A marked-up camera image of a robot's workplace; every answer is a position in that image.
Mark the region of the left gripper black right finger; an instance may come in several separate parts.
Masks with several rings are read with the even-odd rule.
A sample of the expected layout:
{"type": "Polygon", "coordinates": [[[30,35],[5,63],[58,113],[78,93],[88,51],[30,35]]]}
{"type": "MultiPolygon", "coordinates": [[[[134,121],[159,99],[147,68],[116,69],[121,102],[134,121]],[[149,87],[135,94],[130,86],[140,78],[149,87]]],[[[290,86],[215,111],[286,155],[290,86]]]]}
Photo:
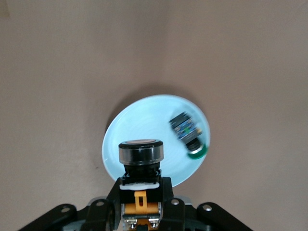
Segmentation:
{"type": "Polygon", "coordinates": [[[250,231],[227,210],[213,202],[205,202],[194,208],[174,196],[170,177],[163,177],[163,216],[161,231],[250,231]]]}

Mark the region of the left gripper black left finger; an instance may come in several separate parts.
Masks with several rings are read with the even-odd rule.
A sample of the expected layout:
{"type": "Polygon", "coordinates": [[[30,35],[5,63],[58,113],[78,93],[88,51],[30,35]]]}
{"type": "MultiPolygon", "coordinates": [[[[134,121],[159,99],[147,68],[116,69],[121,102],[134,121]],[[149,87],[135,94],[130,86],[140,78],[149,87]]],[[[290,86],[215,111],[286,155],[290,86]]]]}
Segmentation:
{"type": "Polygon", "coordinates": [[[28,223],[22,231],[113,231],[120,222],[120,180],[107,197],[92,199],[81,210],[72,204],[61,204],[28,223]]]}

